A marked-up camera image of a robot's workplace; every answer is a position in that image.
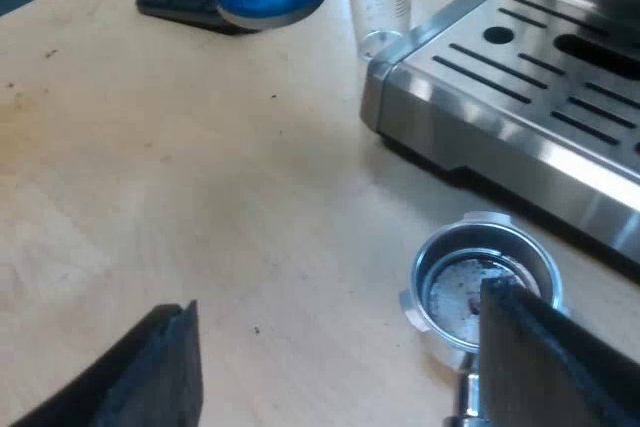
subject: slot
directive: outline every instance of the slot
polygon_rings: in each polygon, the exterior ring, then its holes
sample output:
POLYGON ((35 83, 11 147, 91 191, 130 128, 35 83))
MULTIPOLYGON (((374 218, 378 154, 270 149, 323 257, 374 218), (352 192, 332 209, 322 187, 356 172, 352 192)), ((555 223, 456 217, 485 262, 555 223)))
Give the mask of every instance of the slot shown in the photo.
POLYGON ((464 67, 461 67, 461 66, 459 66, 457 64, 454 64, 453 62, 448 61, 447 59, 443 59, 439 55, 436 55, 433 58, 433 60, 435 62, 438 62, 441 65, 444 65, 445 67, 448 67, 448 68, 450 68, 452 70, 455 70, 456 72, 458 72, 458 73, 460 73, 462 75, 466 75, 470 79, 473 79, 473 80, 475 80, 477 82, 480 82, 481 84, 484 84, 487 87, 491 87, 492 89, 495 89, 498 92, 501 92, 501 93, 503 93, 505 95, 508 95, 512 99, 519 100, 523 104, 530 104, 531 103, 531 99, 529 99, 528 97, 525 97, 524 95, 518 94, 517 92, 514 92, 513 90, 509 90, 506 87, 501 86, 500 84, 496 84, 495 82, 492 82, 491 80, 489 80, 489 79, 487 79, 485 77, 482 77, 481 75, 478 75, 475 72, 471 72, 470 70, 467 70, 464 67))
POLYGON ((575 119, 570 115, 563 114, 562 112, 559 112, 557 110, 554 110, 551 112, 551 117, 561 120, 562 122, 569 124, 570 126, 575 127, 576 129, 579 129, 587 134, 590 134, 596 137, 597 139, 600 139, 603 142, 606 142, 607 144, 618 145, 620 143, 620 141, 615 137, 611 137, 610 135, 605 134, 604 132, 600 132, 598 129, 591 127, 590 125, 587 125, 583 122, 580 122, 578 119, 575 119))
POLYGON ((640 109, 640 102, 636 102, 635 100, 625 97, 624 95, 620 95, 612 90, 605 89, 604 87, 594 84, 593 82, 587 82, 584 85, 587 87, 587 89, 593 90, 594 92, 598 92, 602 95, 606 95, 607 97, 613 100, 617 100, 618 102, 622 102, 623 104, 627 104, 630 107, 640 109))
POLYGON ((529 82, 531 85, 535 85, 536 87, 539 87, 540 89, 546 89, 547 88, 547 84, 540 82, 539 80, 534 79, 533 77, 529 77, 528 75, 525 75, 523 73, 518 72, 517 70, 514 70, 510 67, 507 67, 506 65, 502 65, 499 62, 496 62, 495 60, 491 60, 488 57, 485 57, 484 55, 480 55, 477 54, 476 52, 473 52, 472 50, 466 49, 464 47, 462 47, 461 45, 458 44, 449 44, 449 47, 451 47, 453 50, 457 50, 458 52, 461 52, 465 55, 468 55, 469 57, 479 60, 480 62, 484 62, 487 65, 490 65, 491 67, 494 67, 498 70, 501 70, 502 72, 505 72, 509 75, 513 75, 514 77, 517 77, 520 80, 524 80, 525 82, 529 82))
POLYGON ((545 7, 544 5, 536 4, 535 2, 531 2, 530 0, 515 0, 519 4, 526 5, 527 7, 531 7, 532 9, 539 10, 540 12, 544 12, 545 14, 549 14, 553 17, 557 17, 562 20, 566 20, 567 22, 571 22, 572 24, 578 25, 589 32, 599 35, 601 37, 609 37, 609 32, 600 27, 596 27, 591 24, 587 24, 586 22, 576 19, 575 17, 571 17, 570 15, 563 14, 562 12, 558 12, 556 10, 545 7))
POLYGON ((501 12, 505 15, 508 15, 510 17, 513 17, 514 19, 518 19, 522 22, 526 22, 529 25, 534 25, 536 27, 540 27, 541 29, 546 29, 547 28, 547 24, 543 24, 542 22, 538 22, 537 20, 533 20, 530 19, 529 17, 526 17, 522 14, 518 14, 517 12, 513 12, 512 10, 508 10, 508 9, 504 9, 502 7, 500 7, 498 9, 498 12, 501 12))
POLYGON ((616 115, 612 112, 609 112, 608 110, 602 109, 600 107, 598 107, 597 105, 593 105, 589 102, 586 102, 582 99, 578 99, 576 97, 569 97, 569 102, 572 103, 573 105, 577 105, 578 107, 582 107, 585 110, 588 110, 591 113, 594 113, 596 115, 599 115, 600 117, 604 117, 605 119, 608 119, 612 122, 615 122, 616 124, 622 125, 623 127, 627 127, 628 129, 635 129, 636 128, 636 124, 634 124, 633 122, 631 122, 630 120, 625 119, 624 117, 620 117, 619 115, 616 115))
POLYGON ((613 74, 620 75, 626 79, 640 80, 640 62, 601 45, 589 42, 577 35, 559 35, 553 41, 553 45, 565 54, 613 74))
POLYGON ((407 9, 409 7, 409 0, 396 0, 395 9, 396 9, 396 17, 402 17, 407 13, 407 9))
POLYGON ((554 74, 566 75, 566 72, 564 70, 559 69, 551 64, 547 64, 546 62, 540 59, 536 59, 535 57, 531 57, 530 55, 521 53, 521 54, 518 54, 518 57, 520 57, 523 60, 526 60, 527 62, 531 62, 532 64, 537 65, 538 67, 547 69, 549 72, 553 72, 554 74))

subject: drip tray grate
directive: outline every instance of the drip tray grate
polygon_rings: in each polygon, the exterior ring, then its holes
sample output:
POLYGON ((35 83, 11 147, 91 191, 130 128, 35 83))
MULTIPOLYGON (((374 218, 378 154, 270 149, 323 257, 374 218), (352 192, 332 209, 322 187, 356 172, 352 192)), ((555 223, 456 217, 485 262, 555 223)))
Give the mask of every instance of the drip tray grate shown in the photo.
POLYGON ((556 0, 488 0, 404 63, 634 176, 640 36, 590 17, 556 0))

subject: wooden table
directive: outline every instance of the wooden table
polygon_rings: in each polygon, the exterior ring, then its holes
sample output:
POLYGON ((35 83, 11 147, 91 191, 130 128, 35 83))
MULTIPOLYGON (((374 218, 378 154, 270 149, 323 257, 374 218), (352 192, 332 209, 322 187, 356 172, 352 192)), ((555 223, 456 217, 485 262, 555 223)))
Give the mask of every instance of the wooden table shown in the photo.
MULTIPOLYGON (((417 20, 448 1, 416 0, 417 20)), ((385 148, 354 51, 347 0, 237 38, 134 0, 0 19, 0 424, 195 298, 201 425, 439 425, 452 374, 397 293, 436 228, 509 205, 385 148)), ((639 289, 518 220, 579 318, 640 360, 639 289)))

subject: espresso machine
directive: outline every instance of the espresso machine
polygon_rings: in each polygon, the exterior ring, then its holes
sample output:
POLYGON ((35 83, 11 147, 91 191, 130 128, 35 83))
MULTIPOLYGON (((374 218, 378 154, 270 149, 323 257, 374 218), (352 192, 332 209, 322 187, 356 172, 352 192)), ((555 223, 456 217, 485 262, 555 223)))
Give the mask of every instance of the espresso machine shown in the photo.
POLYGON ((640 262, 640 2, 455 0, 368 67, 361 117, 640 262))

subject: stainless steel drip tray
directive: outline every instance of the stainless steel drip tray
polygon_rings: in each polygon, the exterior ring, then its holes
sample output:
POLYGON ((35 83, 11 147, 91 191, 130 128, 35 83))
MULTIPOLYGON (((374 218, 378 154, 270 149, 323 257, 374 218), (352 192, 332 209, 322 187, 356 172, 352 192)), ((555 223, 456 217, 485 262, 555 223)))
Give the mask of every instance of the stainless steel drip tray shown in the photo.
MULTIPOLYGON (((378 110, 365 92, 363 118, 640 262, 638 40, 558 0, 484 0, 403 60, 387 60, 378 110)), ((382 64, 370 67, 367 89, 382 64)))

